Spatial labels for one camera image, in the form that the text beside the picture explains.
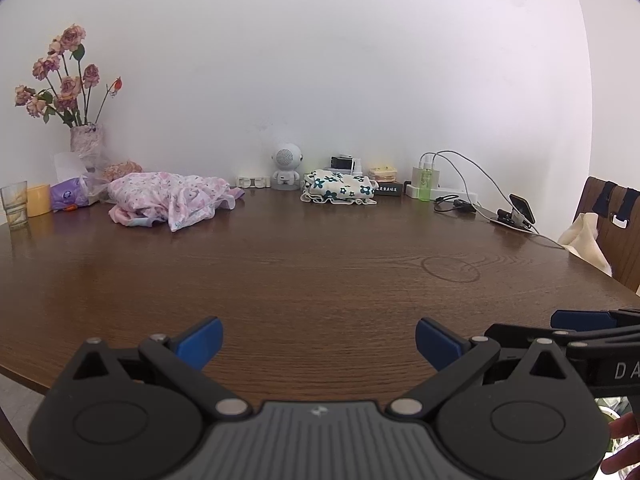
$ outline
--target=metal screw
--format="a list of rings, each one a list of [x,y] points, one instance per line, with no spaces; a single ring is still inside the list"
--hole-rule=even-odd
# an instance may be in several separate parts
[[[422,403],[419,400],[407,397],[394,400],[390,407],[391,411],[398,415],[415,415],[422,411]]]
[[[222,415],[242,415],[248,407],[242,399],[222,399],[216,403],[216,410]]]

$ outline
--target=chair backrest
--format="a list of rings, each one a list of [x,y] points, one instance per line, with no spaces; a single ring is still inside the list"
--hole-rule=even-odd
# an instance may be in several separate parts
[[[605,189],[606,182],[590,176],[584,184],[578,209],[580,213],[594,211],[596,200]],[[640,199],[638,199],[628,216],[626,228],[618,227],[611,220],[622,205],[627,188],[614,185],[609,195],[609,204],[601,198],[596,208],[598,215],[598,245],[611,265],[613,277],[620,283],[636,292],[640,286]]]

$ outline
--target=blue gripper pad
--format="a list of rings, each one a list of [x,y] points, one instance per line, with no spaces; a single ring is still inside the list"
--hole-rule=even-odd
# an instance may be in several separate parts
[[[214,318],[180,340],[175,354],[192,368],[202,370],[222,348],[222,333],[222,322]]]
[[[589,310],[556,310],[551,316],[552,328],[565,330],[604,330],[618,326],[617,320],[612,318],[606,310],[590,312]]]
[[[415,347],[437,371],[449,366],[471,348],[469,341],[439,323],[423,317],[415,326]]]

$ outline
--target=flower vase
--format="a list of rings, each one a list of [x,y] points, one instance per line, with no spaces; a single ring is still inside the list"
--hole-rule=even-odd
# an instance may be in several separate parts
[[[104,129],[101,124],[83,124],[71,128],[71,151],[78,154],[87,171],[108,164],[104,157]]]

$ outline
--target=small box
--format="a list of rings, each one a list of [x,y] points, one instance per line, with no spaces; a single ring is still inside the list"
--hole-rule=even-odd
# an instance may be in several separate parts
[[[350,156],[332,156],[331,168],[332,170],[350,170],[353,167],[353,157]]]
[[[402,184],[399,182],[379,182],[374,195],[402,196]]]
[[[369,178],[372,178],[376,182],[395,182],[396,176],[398,176],[398,170],[391,166],[369,169]]]

